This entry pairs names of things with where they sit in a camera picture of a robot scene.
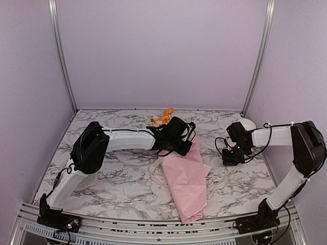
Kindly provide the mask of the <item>orange fake flower stem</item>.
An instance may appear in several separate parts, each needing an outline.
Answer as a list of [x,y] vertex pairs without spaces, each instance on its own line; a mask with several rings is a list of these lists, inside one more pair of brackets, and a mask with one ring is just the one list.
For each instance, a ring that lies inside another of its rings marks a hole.
[[174,108],[169,108],[163,112],[163,115],[160,118],[162,124],[168,124],[171,120],[171,115],[174,113]]

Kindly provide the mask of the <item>peach fake flower stem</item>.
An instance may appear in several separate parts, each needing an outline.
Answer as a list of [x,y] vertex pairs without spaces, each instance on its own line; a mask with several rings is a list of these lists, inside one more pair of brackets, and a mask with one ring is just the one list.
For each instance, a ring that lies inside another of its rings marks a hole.
[[161,120],[161,117],[158,116],[154,116],[152,118],[149,119],[149,126],[151,127],[159,127],[163,125],[163,122]]

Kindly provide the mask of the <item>pink wrapping paper sheet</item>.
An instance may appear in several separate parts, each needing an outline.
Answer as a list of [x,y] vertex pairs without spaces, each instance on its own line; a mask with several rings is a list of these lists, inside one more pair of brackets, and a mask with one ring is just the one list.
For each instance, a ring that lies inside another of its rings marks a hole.
[[176,153],[162,157],[161,167],[181,223],[203,218],[207,206],[206,176],[211,167],[202,161],[199,139],[193,139],[185,157]]

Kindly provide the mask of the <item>cream printed ribbon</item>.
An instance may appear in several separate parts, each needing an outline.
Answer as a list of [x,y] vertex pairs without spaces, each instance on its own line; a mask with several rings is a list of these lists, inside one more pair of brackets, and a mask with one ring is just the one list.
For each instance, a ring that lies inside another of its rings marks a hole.
[[203,163],[171,163],[158,158],[149,167],[149,175],[153,182],[169,190],[176,198],[206,198],[210,200],[214,193],[222,190],[230,181],[232,175],[240,170],[239,166],[226,167],[226,173],[220,181],[207,188],[206,176],[211,167]]

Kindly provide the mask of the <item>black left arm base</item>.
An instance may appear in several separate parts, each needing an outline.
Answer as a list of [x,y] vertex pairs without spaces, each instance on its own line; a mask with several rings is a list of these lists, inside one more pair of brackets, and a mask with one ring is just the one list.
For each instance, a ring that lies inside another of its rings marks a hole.
[[39,201],[39,216],[37,223],[69,232],[78,233],[81,225],[81,217],[63,213],[62,209],[52,209],[47,203],[47,194],[43,194]]

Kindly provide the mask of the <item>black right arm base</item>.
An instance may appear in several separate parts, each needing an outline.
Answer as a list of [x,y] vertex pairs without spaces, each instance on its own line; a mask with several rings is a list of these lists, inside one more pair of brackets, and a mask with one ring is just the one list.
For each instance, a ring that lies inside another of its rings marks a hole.
[[232,226],[238,230],[239,234],[277,227],[280,225],[279,218],[277,217],[278,212],[279,209],[271,209],[267,199],[264,199],[258,206],[257,214],[239,217]]

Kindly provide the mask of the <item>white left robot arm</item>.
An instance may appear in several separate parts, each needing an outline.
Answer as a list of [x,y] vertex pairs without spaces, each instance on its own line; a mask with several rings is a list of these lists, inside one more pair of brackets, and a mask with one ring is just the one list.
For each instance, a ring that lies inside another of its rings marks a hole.
[[44,218],[53,227],[65,221],[64,204],[78,184],[87,176],[97,173],[107,152],[119,150],[150,150],[167,155],[186,156],[192,146],[196,125],[173,117],[168,124],[144,129],[110,129],[97,121],[91,122],[73,145],[66,166],[57,174],[52,190],[43,194],[40,209],[46,210]]

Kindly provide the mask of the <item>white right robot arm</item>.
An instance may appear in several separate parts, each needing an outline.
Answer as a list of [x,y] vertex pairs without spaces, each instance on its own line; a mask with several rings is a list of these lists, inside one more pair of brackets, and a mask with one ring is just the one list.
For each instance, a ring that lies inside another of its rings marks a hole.
[[253,149],[258,149],[268,160],[276,161],[273,170],[281,167],[284,178],[263,202],[270,210],[278,210],[296,196],[326,161],[325,139],[311,120],[281,125],[266,123],[256,128],[252,121],[240,119],[226,130],[233,146],[221,152],[225,166],[253,160],[257,156]]

